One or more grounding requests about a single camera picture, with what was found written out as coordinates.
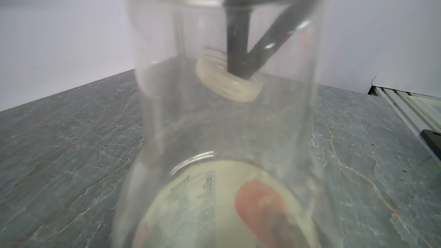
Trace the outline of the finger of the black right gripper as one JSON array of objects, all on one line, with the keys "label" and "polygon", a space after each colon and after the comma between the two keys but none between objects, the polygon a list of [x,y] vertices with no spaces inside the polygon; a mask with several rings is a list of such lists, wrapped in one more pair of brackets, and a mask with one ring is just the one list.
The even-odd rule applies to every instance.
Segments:
[{"label": "finger of the black right gripper", "polygon": [[294,34],[296,28],[314,11],[319,0],[298,0],[281,12],[254,47],[247,53],[241,78],[249,79]]},{"label": "finger of the black right gripper", "polygon": [[243,78],[247,70],[251,10],[249,0],[225,0],[227,26],[227,70]]}]

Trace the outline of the cream bottle cap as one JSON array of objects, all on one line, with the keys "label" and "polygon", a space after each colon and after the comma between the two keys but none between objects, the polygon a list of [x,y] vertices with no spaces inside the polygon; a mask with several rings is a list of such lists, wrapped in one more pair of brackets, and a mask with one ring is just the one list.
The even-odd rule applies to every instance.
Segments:
[{"label": "cream bottle cap", "polygon": [[196,74],[201,82],[225,99],[248,103],[257,98],[266,84],[260,73],[242,79],[228,72],[227,54],[212,48],[203,48],[196,62]]}]

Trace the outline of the clear bottle red cream label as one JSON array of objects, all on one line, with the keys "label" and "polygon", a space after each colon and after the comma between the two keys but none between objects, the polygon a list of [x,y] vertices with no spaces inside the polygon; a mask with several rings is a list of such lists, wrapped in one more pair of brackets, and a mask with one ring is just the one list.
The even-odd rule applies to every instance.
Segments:
[{"label": "clear bottle red cream label", "polygon": [[[298,0],[249,0],[248,52]],[[342,229],[311,153],[330,0],[255,74],[251,102],[207,88],[203,48],[227,54],[225,0],[126,0],[146,143],[117,202],[114,248],[340,248]]]}]

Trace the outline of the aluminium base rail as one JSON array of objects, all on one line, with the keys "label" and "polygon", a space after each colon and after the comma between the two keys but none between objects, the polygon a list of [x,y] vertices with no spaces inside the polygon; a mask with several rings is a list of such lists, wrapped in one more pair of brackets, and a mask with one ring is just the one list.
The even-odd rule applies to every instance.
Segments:
[{"label": "aluminium base rail", "polygon": [[441,99],[373,86],[370,95],[384,98],[418,137],[431,157],[441,163]]}]

